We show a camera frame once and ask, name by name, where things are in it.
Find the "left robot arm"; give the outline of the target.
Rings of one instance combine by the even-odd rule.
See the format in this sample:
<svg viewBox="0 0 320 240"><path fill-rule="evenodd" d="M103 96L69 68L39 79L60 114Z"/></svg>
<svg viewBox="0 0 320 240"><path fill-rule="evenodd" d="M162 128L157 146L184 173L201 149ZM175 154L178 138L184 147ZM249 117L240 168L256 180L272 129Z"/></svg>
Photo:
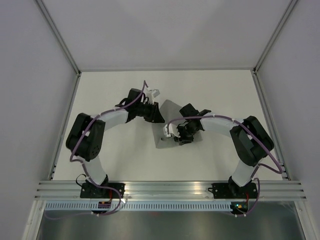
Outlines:
<svg viewBox="0 0 320 240"><path fill-rule="evenodd" d="M66 148L71 151L69 161L81 164L86 181L92 184L91 191L98 198L109 193L108 175L104 171L99 153L102 149L104 133L118 125L127 124L136 117L152 124L162 124L165 119L160 113L156 97L157 89L130 89L127 97L113 109L91 116L77 115L66 139Z"/></svg>

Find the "grey cloth napkin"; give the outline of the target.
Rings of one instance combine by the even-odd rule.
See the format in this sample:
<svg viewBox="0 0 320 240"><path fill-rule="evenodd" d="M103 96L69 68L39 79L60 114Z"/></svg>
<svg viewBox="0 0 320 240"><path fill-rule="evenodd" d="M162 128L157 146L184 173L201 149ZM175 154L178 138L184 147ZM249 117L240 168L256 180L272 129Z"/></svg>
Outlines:
<svg viewBox="0 0 320 240"><path fill-rule="evenodd" d="M185 106L180 106L168 99L164 101L159 110L165 119L165 123L156 123L152 126L155 147L157 149L167 149L182 146L175 142L175 137L166 138L163 127L167 124L174 124L176 126L183 124L185 121L189 120L185 119L185 117L198 116L200 112L190 103L186 104ZM203 137L199 131L196 135L194 135L194 141L192 143L199 143L202 140Z"/></svg>

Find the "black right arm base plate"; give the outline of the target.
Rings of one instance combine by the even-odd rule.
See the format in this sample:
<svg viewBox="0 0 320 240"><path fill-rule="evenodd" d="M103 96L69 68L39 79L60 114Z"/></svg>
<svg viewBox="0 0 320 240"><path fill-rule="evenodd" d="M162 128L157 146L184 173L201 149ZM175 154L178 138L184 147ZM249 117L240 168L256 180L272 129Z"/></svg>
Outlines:
<svg viewBox="0 0 320 240"><path fill-rule="evenodd" d="M256 199L258 196L257 185L249 182L243 187L235 183L216 182L211 184L214 199Z"/></svg>

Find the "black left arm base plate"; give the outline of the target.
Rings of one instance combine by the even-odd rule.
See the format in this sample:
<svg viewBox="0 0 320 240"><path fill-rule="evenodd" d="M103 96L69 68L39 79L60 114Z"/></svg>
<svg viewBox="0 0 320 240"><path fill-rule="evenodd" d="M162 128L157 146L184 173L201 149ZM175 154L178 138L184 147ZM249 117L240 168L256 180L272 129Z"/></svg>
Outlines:
<svg viewBox="0 0 320 240"><path fill-rule="evenodd" d="M123 197L125 193L125 184L122 182L109 182L108 189L99 188L94 186L90 182L85 182L82 184L80 191L81 199L119 199L119 195L112 190L116 189L120 196Z"/></svg>

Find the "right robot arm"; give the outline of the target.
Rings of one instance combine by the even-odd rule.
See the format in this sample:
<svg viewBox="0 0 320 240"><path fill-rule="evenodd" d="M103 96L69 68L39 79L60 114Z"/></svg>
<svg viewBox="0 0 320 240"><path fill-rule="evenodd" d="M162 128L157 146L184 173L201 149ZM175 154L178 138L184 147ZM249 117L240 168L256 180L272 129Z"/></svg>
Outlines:
<svg viewBox="0 0 320 240"><path fill-rule="evenodd" d="M198 111L190 103L182 107L179 113L184 122L177 126L169 123L166 131L172 134L176 130L174 141L180 146L192 143L194 135L200 131L212 131L232 139L239 162L228 179L228 192L235 198L241 197L258 164L274 148L274 142L259 120L254 116L236 120L214 114L208 109Z"/></svg>

